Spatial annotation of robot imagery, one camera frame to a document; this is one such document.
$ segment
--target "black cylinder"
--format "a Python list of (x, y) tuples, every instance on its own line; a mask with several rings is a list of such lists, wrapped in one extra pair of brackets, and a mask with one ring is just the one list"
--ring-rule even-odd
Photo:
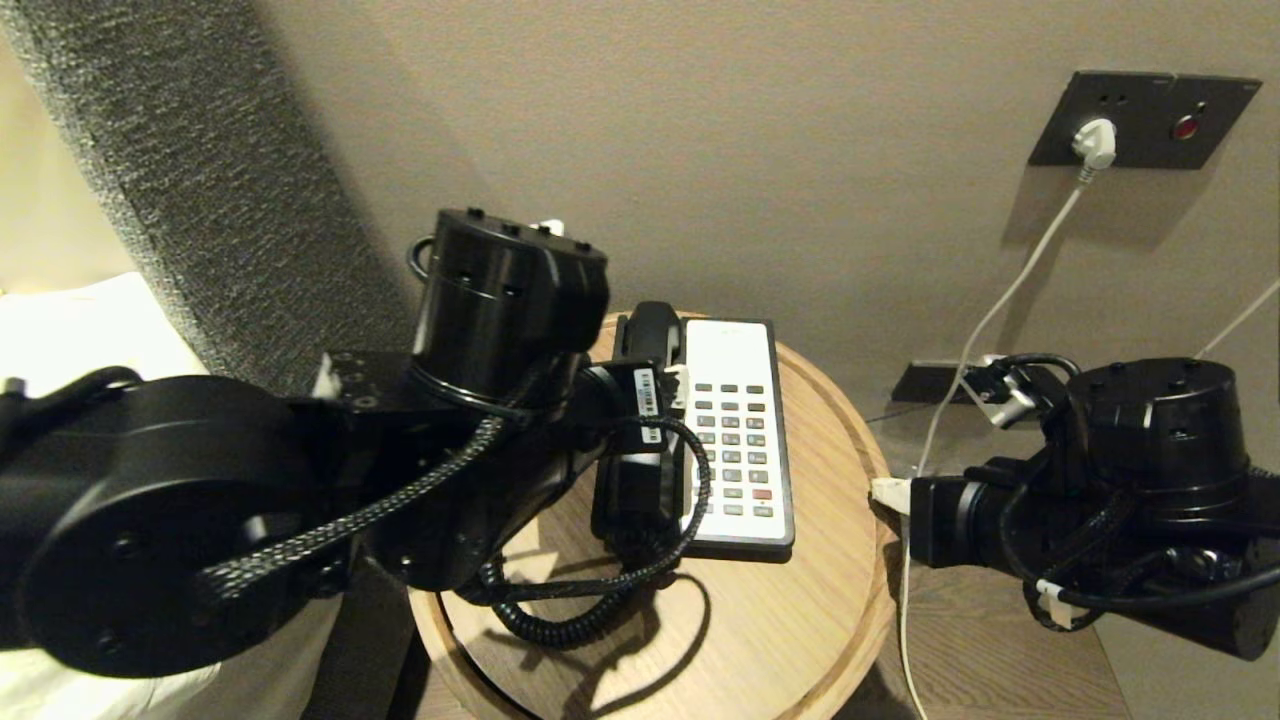
[(1213, 518), (1242, 497), (1249, 456), (1230, 368), (1114, 363), (1066, 388), (1091, 471), (1142, 496), (1152, 520)]
[(429, 252), (415, 377), (486, 404), (561, 400), (608, 307), (604, 255), (476, 209), (442, 210)]

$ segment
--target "black handset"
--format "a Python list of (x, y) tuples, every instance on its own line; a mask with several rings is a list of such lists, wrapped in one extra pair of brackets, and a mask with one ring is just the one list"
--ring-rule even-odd
[[(643, 368), (630, 378), (641, 414), (682, 415), (673, 410), (676, 380), (664, 370), (682, 352), (684, 328), (666, 302), (640, 302), (630, 316), (618, 318), (613, 360), (653, 360), (657, 372)], [(680, 534), (684, 514), (684, 447), (664, 433), (634, 430), (639, 450), (600, 460), (591, 507), (591, 532), (627, 562), (645, 562), (655, 547), (667, 547)]]

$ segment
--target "screw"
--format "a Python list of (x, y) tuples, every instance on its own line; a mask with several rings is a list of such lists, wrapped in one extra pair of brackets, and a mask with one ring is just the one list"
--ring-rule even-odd
[(124, 643), (110, 628), (104, 629), (97, 635), (97, 651), (102, 655), (115, 655), (124, 650)]
[(138, 556), (142, 548), (142, 543), (138, 542), (138, 536), (133, 533), (120, 533), (115, 542), (111, 543), (111, 555), (116, 560), (133, 560)]

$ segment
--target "wooden table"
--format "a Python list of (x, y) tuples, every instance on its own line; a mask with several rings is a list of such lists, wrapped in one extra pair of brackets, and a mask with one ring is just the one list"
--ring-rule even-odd
[[(614, 318), (591, 351), (605, 360)], [(796, 518), (785, 565), (685, 559), (676, 582), (608, 638), (568, 652), (513, 638), (489, 609), (411, 593), (433, 674), (477, 717), (829, 717), (888, 635), (893, 601), (868, 505), (887, 474), (865, 423), (817, 368), (778, 346)], [(613, 574), (589, 529), (586, 474), (506, 547), (525, 582)], [(590, 600), (535, 602), (561, 619)]]

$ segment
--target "power outlet panel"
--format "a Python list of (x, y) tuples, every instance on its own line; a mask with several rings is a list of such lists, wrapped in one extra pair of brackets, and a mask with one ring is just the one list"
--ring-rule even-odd
[(1261, 87), (1253, 78), (1080, 70), (1028, 163), (1079, 165), (1075, 131), (1106, 118), (1116, 126), (1115, 167), (1198, 170)]

